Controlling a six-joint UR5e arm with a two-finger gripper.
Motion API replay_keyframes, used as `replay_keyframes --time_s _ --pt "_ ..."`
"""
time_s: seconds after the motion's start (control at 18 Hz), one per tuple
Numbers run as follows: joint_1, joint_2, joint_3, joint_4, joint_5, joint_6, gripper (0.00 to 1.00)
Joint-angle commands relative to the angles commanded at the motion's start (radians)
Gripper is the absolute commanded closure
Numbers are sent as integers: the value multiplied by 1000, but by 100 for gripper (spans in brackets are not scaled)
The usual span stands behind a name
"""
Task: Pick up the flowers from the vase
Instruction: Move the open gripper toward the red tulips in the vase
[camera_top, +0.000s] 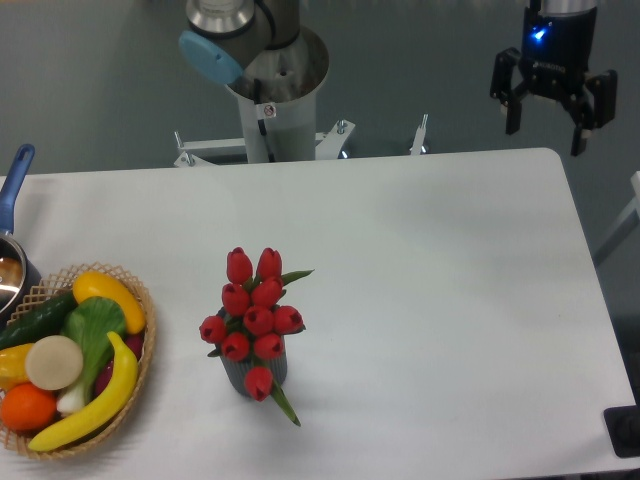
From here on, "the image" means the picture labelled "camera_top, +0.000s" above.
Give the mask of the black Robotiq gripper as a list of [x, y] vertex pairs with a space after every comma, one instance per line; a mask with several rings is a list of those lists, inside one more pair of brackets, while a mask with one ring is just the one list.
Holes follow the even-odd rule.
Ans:
[[[489, 95], [506, 110], [505, 133], [521, 126], [522, 100], [528, 91], [563, 100], [574, 122], [570, 154], [583, 153], [594, 129], [615, 118], [618, 73], [587, 73], [595, 23], [596, 1], [531, 1], [523, 19], [522, 51], [511, 47], [494, 61]], [[513, 86], [519, 65], [523, 81]]]

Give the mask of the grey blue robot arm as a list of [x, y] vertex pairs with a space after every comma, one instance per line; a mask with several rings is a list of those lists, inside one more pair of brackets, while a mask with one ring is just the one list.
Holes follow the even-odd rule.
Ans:
[[[595, 1], [531, 1], [520, 48], [495, 57], [490, 95], [506, 115], [505, 131], [520, 128], [522, 101], [558, 102], [575, 125], [571, 153], [581, 154], [592, 130], [616, 115], [617, 73], [595, 75], [589, 58]], [[297, 1], [189, 1], [188, 30], [179, 37], [186, 62], [236, 97], [251, 163], [336, 159], [355, 126], [338, 121], [315, 130], [316, 94], [326, 79], [326, 46], [300, 23]]]

